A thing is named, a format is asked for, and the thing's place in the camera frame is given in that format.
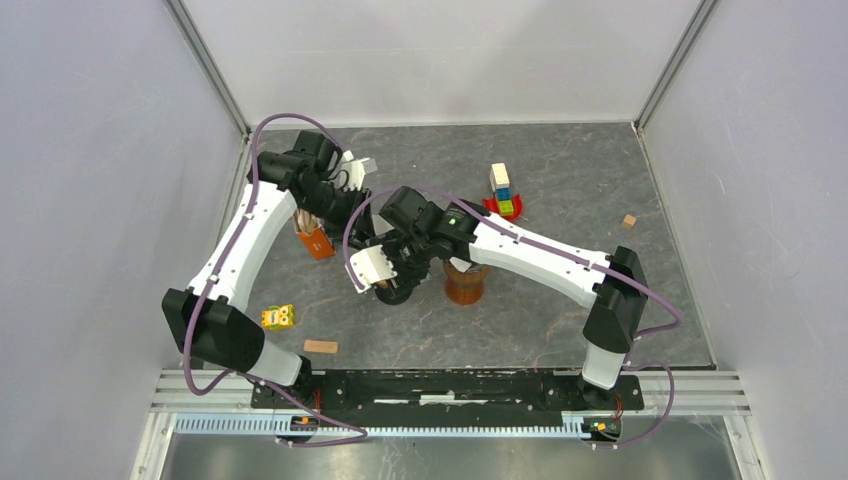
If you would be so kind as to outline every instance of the small wooden cube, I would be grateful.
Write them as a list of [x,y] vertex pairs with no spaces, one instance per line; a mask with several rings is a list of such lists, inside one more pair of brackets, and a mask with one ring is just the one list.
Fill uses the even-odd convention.
[[339,351],[339,342],[323,342],[321,340],[307,340],[303,344],[304,352],[335,354]]
[[625,215],[624,220],[621,221],[621,228],[630,230],[633,228],[633,225],[636,225],[636,217],[633,215]]

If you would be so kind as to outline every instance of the brown pot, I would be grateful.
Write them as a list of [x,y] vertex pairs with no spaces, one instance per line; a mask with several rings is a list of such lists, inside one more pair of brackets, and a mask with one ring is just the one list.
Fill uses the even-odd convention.
[[483,279],[489,274],[488,265],[475,265],[468,272],[463,273],[454,268],[450,262],[444,262],[445,294],[454,303],[459,305],[471,305],[483,296]]

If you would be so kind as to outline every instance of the stacked blocks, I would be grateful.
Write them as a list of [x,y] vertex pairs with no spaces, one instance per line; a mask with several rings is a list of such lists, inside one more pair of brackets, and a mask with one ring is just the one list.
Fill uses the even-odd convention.
[[512,194],[509,191],[509,176],[506,174],[506,165],[503,163],[493,163],[489,181],[492,184],[492,190],[495,192],[495,198],[498,201],[498,212],[501,216],[508,217],[514,214],[515,207],[512,205]]

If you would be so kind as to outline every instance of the black bracket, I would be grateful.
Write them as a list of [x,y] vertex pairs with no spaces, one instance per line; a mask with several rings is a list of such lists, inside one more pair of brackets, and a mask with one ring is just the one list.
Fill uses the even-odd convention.
[[[554,369],[325,370],[312,380],[302,400],[320,398],[322,413],[366,427],[561,426],[563,411],[614,411],[616,396],[624,410],[645,408],[634,375],[621,375],[610,390]],[[440,403],[434,395],[476,402]],[[254,389],[251,407],[292,408],[268,387]]]

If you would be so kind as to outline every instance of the blue block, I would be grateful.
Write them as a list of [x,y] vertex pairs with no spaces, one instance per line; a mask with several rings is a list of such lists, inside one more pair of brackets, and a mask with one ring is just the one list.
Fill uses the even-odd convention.
[[495,190],[495,196],[498,198],[498,201],[509,200],[512,198],[512,195],[509,193],[509,187]]

